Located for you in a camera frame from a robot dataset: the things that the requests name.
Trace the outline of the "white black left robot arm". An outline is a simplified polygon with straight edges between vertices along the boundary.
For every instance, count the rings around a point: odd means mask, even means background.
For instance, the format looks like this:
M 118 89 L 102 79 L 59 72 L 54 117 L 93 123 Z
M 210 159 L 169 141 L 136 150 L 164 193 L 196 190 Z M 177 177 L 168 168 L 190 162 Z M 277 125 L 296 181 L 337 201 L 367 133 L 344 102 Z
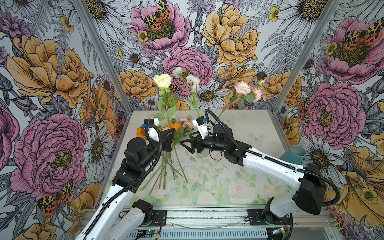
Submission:
M 160 131 L 149 124 L 145 128 L 147 140 L 136 137 L 128 142 L 125 157 L 108 193 L 77 236 L 78 240 L 124 240 L 135 228 L 151 221 L 153 206 L 143 200 L 136 201 L 122 220 L 117 222 L 116 219 L 155 168 L 162 152 L 171 150 L 175 131 L 174 128 Z

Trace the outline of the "pink carnation flower stem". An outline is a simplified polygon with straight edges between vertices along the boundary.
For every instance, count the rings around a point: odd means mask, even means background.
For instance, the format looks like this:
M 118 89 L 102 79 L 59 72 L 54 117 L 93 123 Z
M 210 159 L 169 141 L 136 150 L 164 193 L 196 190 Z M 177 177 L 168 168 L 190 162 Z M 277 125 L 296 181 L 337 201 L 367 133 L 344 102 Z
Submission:
M 264 80 L 257 82 L 255 87 L 249 86 L 246 82 L 240 81 L 234 84 L 233 95 L 230 98 L 229 102 L 225 105 L 221 111 L 221 115 L 228 110 L 231 106 L 235 105 L 236 109 L 243 109 L 247 103 L 256 103 L 262 99 L 262 90 L 261 87 L 265 84 Z

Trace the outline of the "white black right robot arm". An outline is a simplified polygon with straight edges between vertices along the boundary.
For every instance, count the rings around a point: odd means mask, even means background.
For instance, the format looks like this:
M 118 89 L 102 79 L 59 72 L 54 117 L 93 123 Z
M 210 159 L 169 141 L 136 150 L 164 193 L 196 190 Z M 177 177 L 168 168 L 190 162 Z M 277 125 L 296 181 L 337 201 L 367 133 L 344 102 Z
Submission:
M 267 222 L 283 218 L 294 212 L 304 211 L 318 215 L 322 207 L 334 205 L 341 198 L 339 188 L 332 180 L 321 175 L 315 165 L 303 167 L 266 155 L 252 146 L 234 139 L 233 132 L 225 124 L 216 124 L 209 132 L 207 124 L 197 127 L 189 139 L 182 140 L 181 146 L 190 153 L 203 150 L 218 151 L 230 163 L 255 169 L 280 179 L 293 192 L 285 197 L 270 198 L 259 217 Z

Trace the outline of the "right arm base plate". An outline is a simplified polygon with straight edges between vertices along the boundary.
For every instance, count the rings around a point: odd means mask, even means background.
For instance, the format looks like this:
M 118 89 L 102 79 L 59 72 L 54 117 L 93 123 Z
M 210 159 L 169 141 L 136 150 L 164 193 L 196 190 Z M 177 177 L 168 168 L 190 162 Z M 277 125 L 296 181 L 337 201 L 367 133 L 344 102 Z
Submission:
M 269 211 L 262 209 L 248 209 L 247 216 L 244 219 L 249 222 L 251 226 L 271 226 L 271 225 L 284 225 L 287 226 L 291 223 L 288 215 L 279 218 Z

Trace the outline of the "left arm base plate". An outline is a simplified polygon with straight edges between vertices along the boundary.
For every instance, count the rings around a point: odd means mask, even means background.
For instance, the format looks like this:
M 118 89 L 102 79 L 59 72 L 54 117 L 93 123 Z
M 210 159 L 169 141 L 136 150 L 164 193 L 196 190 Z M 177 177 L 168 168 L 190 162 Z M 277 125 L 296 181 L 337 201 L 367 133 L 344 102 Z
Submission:
M 167 210 L 153 210 L 153 215 L 151 222 L 149 223 L 150 227 L 164 227 L 167 222 Z

